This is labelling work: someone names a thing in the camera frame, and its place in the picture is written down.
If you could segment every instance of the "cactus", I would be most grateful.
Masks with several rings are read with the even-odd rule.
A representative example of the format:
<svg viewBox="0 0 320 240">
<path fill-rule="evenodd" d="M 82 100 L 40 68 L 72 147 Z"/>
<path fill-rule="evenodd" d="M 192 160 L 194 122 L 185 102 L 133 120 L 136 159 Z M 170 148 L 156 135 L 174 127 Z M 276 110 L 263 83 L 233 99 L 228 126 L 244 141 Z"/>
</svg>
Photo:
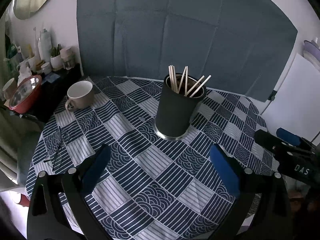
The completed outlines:
<svg viewBox="0 0 320 240">
<path fill-rule="evenodd" d="M 51 49 L 51 57 L 59 56 L 61 49 L 62 49 L 61 44 L 58 44 L 57 47 L 52 47 L 52 49 Z"/>
</svg>

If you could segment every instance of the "silver container base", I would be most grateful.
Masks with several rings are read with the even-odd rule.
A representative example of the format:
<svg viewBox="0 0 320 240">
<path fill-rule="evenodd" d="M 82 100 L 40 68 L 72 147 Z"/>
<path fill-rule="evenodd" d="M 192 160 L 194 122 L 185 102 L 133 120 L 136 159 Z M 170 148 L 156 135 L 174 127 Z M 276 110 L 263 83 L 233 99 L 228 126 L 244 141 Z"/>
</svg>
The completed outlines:
<svg viewBox="0 0 320 240">
<path fill-rule="evenodd" d="M 164 140 L 167 140 L 167 141 L 171 141 L 171 142 L 176 142 L 176 141 L 180 141 L 181 139 L 183 139 L 185 136 L 187 136 L 188 134 L 188 131 L 189 131 L 189 128 L 187 129 L 187 131 L 181 135 L 181 136 L 178 136 L 178 137 L 170 137 L 170 136 L 167 136 L 167 135 L 164 135 L 163 133 L 161 133 L 157 126 L 156 126 L 156 119 L 153 120 L 153 123 L 152 123 L 152 127 L 153 127 L 153 130 L 155 131 L 155 133 L 162 139 Z"/>
</svg>

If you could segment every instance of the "white board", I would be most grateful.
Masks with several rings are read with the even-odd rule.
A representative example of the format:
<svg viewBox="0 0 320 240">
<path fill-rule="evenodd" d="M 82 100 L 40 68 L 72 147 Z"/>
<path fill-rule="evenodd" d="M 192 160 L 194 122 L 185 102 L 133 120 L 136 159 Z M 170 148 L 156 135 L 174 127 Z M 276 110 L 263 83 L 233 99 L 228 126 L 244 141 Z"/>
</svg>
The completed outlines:
<svg viewBox="0 0 320 240">
<path fill-rule="evenodd" d="M 274 135 L 282 127 L 312 140 L 320 131 L 320 72 L 304 57 L 296 54 L 275 100 L 262 117 Z"/>
</svg>

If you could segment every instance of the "round table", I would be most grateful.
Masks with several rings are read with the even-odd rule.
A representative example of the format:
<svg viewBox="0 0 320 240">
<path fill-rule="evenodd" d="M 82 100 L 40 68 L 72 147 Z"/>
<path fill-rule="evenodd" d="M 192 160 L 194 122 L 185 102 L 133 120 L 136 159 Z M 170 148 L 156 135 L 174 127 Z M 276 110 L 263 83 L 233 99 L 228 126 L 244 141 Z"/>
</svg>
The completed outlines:
<svg viewBox="0 0 320 240">
<path fill-rule="evenodd" d="M 270 175 L 276 161 L 256 144 L 254 132 L 267 130 L 246 97 L 208 90 L 188 135 L 178 142 L 159 138 L 152 122 L 163 82 L 124 77 L 88 77 L 95 100 L 73 113 L 64 98 L 44 127 L 27 180 L 31 197 L 37 174 L 64 173 L 94 154 L 101 144 L 112 157 L 92 194 L 85 199 L 97 220 L 115 239 L 191 239 L 214 231 L 234 202 L 209 159 L 218 143 L 243 167 Z M 55 148 L 58 126 L 68 133 L 62 161 L 52 172 L 44 163 Z M 69 221 L 77 226 L 60 193 Z"/>
</svg>

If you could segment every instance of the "beige mug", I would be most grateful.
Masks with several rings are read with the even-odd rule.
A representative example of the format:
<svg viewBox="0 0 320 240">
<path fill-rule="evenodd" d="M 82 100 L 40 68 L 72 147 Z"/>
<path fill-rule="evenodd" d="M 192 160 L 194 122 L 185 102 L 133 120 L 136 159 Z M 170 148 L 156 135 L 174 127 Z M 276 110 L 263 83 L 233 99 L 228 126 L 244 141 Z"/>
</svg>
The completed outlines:
<svg viewBox="0 0 320 240">
<path fill-rule="evenodd" d="M 6 100 L 9 100 L 13 96 L 16 89 L 17 89 L 17 82 L 15 81 L 14 78 L 12 78 L 4 85 L 2 89 L 4 98 Z"/>
<path fill-rule="evenodd" d="M 93 85 L 86 80 L 79 81 L 69 87 L 67 95 L 69 98 L 65 104 L 67 111 L 74 112 L 78 109 L 86 108 L 92 105 L 94 100 Z"/>
</svg>

